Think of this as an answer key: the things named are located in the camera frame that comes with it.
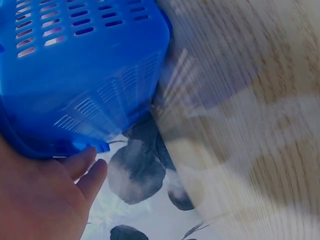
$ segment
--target basket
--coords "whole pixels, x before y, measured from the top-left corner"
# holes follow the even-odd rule
[[[153,0],[0,2],[2,135],[33,159],[108,151],[149,109],[167,21]]]

